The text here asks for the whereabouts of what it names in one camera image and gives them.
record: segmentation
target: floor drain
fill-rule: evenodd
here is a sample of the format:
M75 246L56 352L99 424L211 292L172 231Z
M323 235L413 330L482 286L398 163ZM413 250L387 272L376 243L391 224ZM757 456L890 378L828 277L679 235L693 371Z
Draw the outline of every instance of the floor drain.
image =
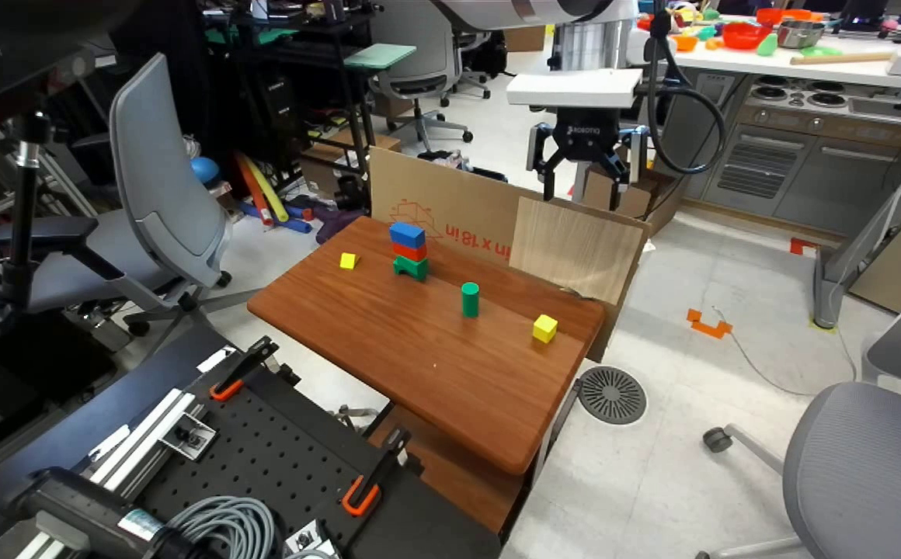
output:
M646 410L646 393L640 383L611 365L588 369L579 378L576 393L588 413L611 424L637 422Z

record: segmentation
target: wooden table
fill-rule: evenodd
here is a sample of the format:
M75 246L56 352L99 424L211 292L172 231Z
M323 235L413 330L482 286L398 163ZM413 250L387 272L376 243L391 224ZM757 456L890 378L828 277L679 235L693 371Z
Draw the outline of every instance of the wooden table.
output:
M327 359L431 422L507 475L525 475L604 327L604 304L429 238L431 277L396 277L387 224L361 218L286 271L247 308ZM482 286L482 312L461 312L461 282ZM531 319L559 319L552 344Z

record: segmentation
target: blue block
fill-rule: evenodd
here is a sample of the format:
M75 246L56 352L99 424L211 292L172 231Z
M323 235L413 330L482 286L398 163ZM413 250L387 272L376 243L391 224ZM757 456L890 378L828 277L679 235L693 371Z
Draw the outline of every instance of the blue block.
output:
M403 221L396 221L387 226L387 238L398 243L398 246L408 246L408 249L422 249L425 246L425 231L413 226L413 224L403 224Z

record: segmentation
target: clamp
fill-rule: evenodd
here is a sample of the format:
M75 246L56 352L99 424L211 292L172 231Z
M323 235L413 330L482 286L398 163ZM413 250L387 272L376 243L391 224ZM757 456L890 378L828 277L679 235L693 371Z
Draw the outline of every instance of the clamp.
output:
M276 340L261 336L247 352L236 356L230 376L209 388L209 400L214 403L232 400L243 390L243 378L256 371L273 352L276 352Z
M351 516L351 517L368 517L379 499L382 499L382 481L391 477L391 472L398 472L402 466L402 452L411 445L411 435L396 428L386 442L386 449L379 456L379 462L368 472L356 475L355 483L345 491L345 496L340 499L340 506Z

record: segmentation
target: cardboard box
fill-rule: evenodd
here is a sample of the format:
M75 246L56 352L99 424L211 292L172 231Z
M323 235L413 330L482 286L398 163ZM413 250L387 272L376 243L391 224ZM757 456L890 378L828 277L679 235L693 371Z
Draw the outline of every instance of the cardboard box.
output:
M604 323L589 356L606 354L646 243L642 224L569 202L543 202L509 184L402 151L373 148L371 161L373 218L422 224L431 238L604 300L608 323Z
M541 54L543 50L543 27L509 27L507 30L507 54Z
M608 196L611 196L608 177L601 172L588 172L583 196L579 206L594 207L594 210L608 210ZM629 192L621 192L617 207L608 214L640 224L646 235L651 235L675 218L678 196L679 196L679 185L675 185L675 177L642 172L640 184L631 184Z
M387 148L371 148L371 161L373 218L413 221L431 238L509 260L523 189Z

